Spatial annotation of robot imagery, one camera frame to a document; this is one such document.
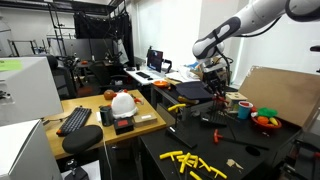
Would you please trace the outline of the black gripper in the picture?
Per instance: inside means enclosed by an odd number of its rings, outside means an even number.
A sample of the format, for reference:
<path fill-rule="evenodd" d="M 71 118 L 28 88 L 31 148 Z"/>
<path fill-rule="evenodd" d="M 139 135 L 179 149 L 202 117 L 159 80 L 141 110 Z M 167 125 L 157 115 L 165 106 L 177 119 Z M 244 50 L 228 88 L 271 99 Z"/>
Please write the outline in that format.
<path fill-rule="evenodd" d="M 226 84 L 227 65 L 225 63 L 204 62 L 201 65 L 203 81 L 211 88 L 221 88 Z"/>

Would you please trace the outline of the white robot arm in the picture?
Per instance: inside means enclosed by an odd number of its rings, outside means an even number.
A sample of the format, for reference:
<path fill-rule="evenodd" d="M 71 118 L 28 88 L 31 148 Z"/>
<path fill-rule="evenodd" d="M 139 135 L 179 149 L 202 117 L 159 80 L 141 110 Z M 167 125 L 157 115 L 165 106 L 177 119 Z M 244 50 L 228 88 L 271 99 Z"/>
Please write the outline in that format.
<path fill-rule="evenodd" d="M 235 15 L 198 39 L 192 47 L 203 63 L 221 55 L 224 41 L 242 40 L 232 68 L 231 84 L 239 87 L 253 66 L 308 74 L 319 73 L 320 0 L 252 0 Z"/>

